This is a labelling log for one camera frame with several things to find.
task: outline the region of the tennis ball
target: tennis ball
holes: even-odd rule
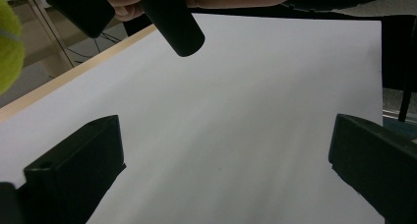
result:
[[[18,78],[24,65],[25,48],[19,40],[19,18],[7,1],[0,0],[0,94]]]

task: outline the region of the black handle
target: black handle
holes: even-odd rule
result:
[[[184,0],[143,0],[141,6],[179,56],[192,55],[203,46],[205,36]]]

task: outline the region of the white sheet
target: white sheet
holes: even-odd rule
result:
[[[127,169],[89,223],[383,223],[331,170],[335,115],[382,121],[381,26],[196,15],[177,57],[158,32],[0,124],[0,181],[118,114]]]

